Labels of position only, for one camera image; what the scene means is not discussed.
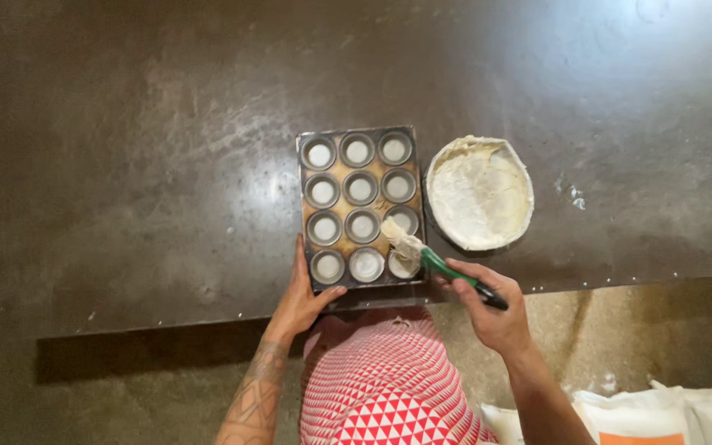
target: pastry brush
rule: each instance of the pastry brush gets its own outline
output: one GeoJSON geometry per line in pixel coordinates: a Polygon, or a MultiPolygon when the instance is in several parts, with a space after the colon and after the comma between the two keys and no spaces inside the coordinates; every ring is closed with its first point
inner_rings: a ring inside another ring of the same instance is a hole
{"type": "Polygon", "coordinates": [[[418,262],[422,266],[430,268],[448,279],[465,279],[477,291],[477,295],[479,295],[482,303],[501,310],[507,310],[509,308],[507,302],[499,297],[487,284],[449,268],[446,263],[444,263],[444,260],[436,255],[430,247],[425,246],[419,238],[407,234],[402,227],[397,225],[392,217],[388,217],[383,221],[381,224],[381,233],[388,238],[397,253],[404,258],[418,262]]]}

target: hand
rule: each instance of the hand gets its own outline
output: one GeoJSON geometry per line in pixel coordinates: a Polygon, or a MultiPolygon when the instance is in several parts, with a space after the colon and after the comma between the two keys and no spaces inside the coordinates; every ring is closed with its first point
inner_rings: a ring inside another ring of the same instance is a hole
{"type": "Polygon", "coordinates": [[[518,283],[500,275],[489,268],[473,263],[446,259],[447,266],[465,275],[479,279],[507,300],[509,309],[502,311],[482,304],[477,291],[465,279],[455,279],[451,283],[437,276],[436,281],[443,289],[454,289],[460,302],[468,309],[474,332],[483,345],[498,352],[507,359],[507,355],[527,351],[534,347],[529,334],[529,322],[526,319],[526,305],[523,303],[518,283]]]}
{"type": "Polygon", "coordinates": [[[292,261],[292,276],[282,301],[273,312],[271,323],[268,324],[264,338],[272,341],[292,342],[296,334],[311,326],[320,311],[335,298],[345,294],[347,289],[342,286],[325,289],[315,297],[311,291],[306,258],[303,256],[303,238],[296,237],[296,256],[292,261]]]}

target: green brush handle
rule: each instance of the green brush handle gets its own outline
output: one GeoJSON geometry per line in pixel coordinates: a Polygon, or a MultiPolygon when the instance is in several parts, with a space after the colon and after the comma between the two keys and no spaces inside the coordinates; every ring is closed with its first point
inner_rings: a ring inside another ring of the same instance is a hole
{"type": "Polygon", "coordinates": [[[487,284],[482,283],[476,278],[463,275],[462,273],[449,268],[444,260],[436,255],[430,247],[421,249],[421,264],[427,268],[435,269],[440,272],[441,275],[444,275],[449,279],[465,279],[477,291],[477,294],[483,304],[501,310],[507,310],[509,308],[507,302],[503,298],[499,297],[487,284]]]}

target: forearm tattoo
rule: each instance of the forearm tattoo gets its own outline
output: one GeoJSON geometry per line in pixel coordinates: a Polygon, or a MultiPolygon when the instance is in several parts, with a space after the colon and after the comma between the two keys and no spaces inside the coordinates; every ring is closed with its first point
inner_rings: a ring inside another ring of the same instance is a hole
{"type": "Polygon", "coordinates": [[[273,341],[259,344],[229,407],[216,444],[273,442],[288,353],[287,347],[273,341]]]}

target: orange label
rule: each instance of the orange label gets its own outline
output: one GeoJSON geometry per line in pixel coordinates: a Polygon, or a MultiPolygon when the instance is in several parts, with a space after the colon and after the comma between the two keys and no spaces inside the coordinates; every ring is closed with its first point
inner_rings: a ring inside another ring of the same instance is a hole
{"type": "Polygon", "coordinates": [[[600,433],[600,445],[686,445],[682,434],[660,437],[629,437],[600,433]]]}

